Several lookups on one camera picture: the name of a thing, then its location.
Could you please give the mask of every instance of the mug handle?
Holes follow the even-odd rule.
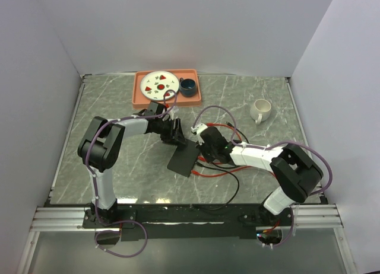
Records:
[[[256,124],[260,125],[262,120],[262,114],[259,114],[259,118],[256,120]]]

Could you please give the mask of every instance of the dark blue mug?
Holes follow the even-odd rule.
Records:
[[[185,97],[193,97],[197,93],[197,83],[190,78],[179,79],[179,91]]]

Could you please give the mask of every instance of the white mug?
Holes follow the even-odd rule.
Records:
[[[256,124],[260,124],[269,118],[271,110],[272,105],[269,103],[269,101],[265,99],[258,99],[251,106],[249,114],[251,115],[251,118],[256,121]]]

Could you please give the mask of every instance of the black square object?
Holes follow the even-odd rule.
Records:
[[[199,154],[200,150],[197,148],[197,143],[188,139],[185,146],[179,145],[177,147],[167,164],[167,169],[189,177]]]

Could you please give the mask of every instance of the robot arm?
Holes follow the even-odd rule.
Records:
[[[159,115],[166,109],[165,105],[152,101],[148,109],[137,113],[139,116]],[[106,123],[107,119],[95,117],[90,123],[81,143],[78,146],[78,155],[86,163],[87,151],[97,131]],[[119,156],[122,140],[145,133],[158,133],[165,144],[185,145],[186,139],[182,133],[181,120],[174,119],[170,114],[165,117],[153,119],[135,119],[112,123],[107,126],[97,138],[89,159],[89,165],[94,170],[95,181],[99,192],[99,198],[95,198],[93,175],[90,173],[93,198],[91,200],[91,210],[95,208],[95,201],[98,199],[98,213],[106,222],[115,220],[117,210],[117,200],[113,192],[112,167]]]
[[[323,177],[322,170],[297,145],[244,148],[227,142],[216,127],[205,124],[199,124],[192,132],[197,135],[199,149],[207,162],[248,165],[275,175],[280,187],[262,203],[273,215],[295,202],[303,203]]]

